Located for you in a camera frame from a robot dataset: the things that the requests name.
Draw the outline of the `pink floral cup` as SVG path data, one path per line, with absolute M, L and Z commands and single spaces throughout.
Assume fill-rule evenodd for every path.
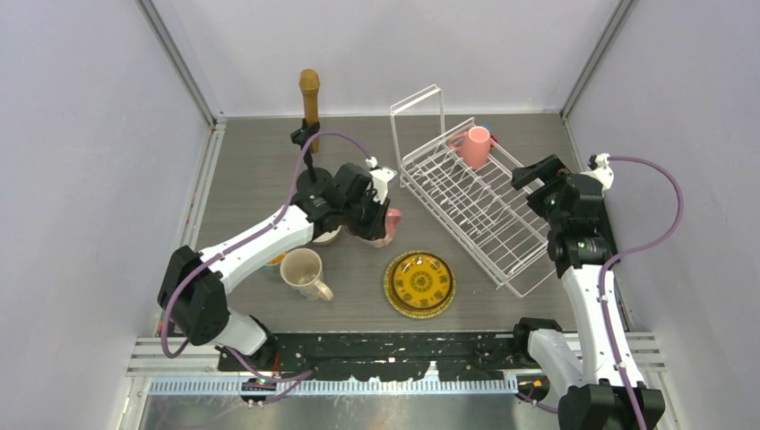
M 390 208 L 386 212 L 385 218 L 384 218 L 385 236 L 383 238 L 378 238 L 373 241 L 370 241 L 369 244 L 374 247 L 384 247 L 391 244 L 396 235 L 396 230 L 401 219 L 402 219 L 402 212 L 399 209 Z

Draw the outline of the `pink plastic cup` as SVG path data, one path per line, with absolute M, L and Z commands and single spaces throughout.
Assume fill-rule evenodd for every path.
M 492 146 L 490 131 L 480 125 L 457 133 L 447 140 L 450 149 L 456 151 L 465 165 L 472 169 L 484 167 Z

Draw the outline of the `cream floral cup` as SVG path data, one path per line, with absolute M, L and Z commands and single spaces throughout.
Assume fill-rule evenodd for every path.
M 284 257 L 280 266 L 283 281 L 308 300 L 332 301 L 333 291 L 324 282 L 320 255 L 309 248 L 298 248 Z

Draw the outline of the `blue patterned bowl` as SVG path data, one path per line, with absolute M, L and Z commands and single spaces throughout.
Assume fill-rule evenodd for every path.
M 281 264 L 282 264 L 282 261 L 286 258 L 286 256 L 287 256 L 287 253 L 283 253 L 273 258 L 272 260 L 270 260 L 261 268 L 262 273 L 265 276 L 267 276 L 270 280 L 281 282 L 282 281 Z

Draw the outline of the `beige ceramic bowl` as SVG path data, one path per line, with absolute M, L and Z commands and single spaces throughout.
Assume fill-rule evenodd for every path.
M 316 237 L 312 241 L 312 244 L 318 246 L 329 245 L 336 240 L 341 231 L 342 227 L 338 227 L 335 230 L 325 232 L 321 236 Z

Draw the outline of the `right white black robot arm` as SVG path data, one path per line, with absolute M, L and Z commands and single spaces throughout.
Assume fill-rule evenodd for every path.
M 616 246 L 604 203 L 614 178 L 607 154 L 581 173 L 555 155 L 512 172 L 516 190 L 540 183 L 527 203 L 548 223 L 547 253 L 570 300 L 580 351 L 555 321 L 528 317 L 515 325 L 511 351 L 517 364 L 539 365 L 548 378 L 562 429 L 653 429 L 666 409 L 633 359 L 617 308 Z

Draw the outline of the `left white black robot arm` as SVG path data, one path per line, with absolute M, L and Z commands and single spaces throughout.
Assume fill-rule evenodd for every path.
M 322 185 L 293 192 L 273 215 L 215 246 L 175 250 L 157 302 L 164 322 L 174 323 L 186 344 L 231 347 L 251 369 L 267 369 L 275 357 L 268 331 L 252 316 L 229 307 L 228 295 L 270 260 L 342 228 L 369 242 L 387 238 L 391 168 L 342 165 Z

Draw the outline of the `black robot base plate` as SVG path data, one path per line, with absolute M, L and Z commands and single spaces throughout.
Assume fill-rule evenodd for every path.
M 261 374 L 316 381 L 419 381 L 432 370 L 444 382 L 490 381 L 540 370 L 510 332 L 498 331 L 276 333 L 245 361 Z

